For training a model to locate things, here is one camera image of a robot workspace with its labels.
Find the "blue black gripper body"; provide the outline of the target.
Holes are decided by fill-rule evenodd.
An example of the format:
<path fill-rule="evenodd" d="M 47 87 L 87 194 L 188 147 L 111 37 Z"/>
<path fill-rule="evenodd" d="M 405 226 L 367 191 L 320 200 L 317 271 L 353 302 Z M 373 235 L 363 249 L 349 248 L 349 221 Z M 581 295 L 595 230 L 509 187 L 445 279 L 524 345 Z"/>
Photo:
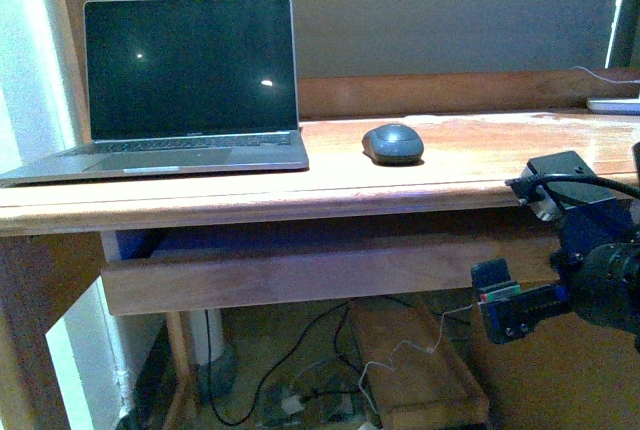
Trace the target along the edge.
<path fill-rule="evenodd" d="M 524 290 L 507 262 L 471 268 L 485 331 L 505 344 L 533 332 L 540 321 L 574 313 L 584 321 L 639 335 L 639 224 L 615 199 L 570 208 L 559 228 L 550 265 L 558 280 Z"/>

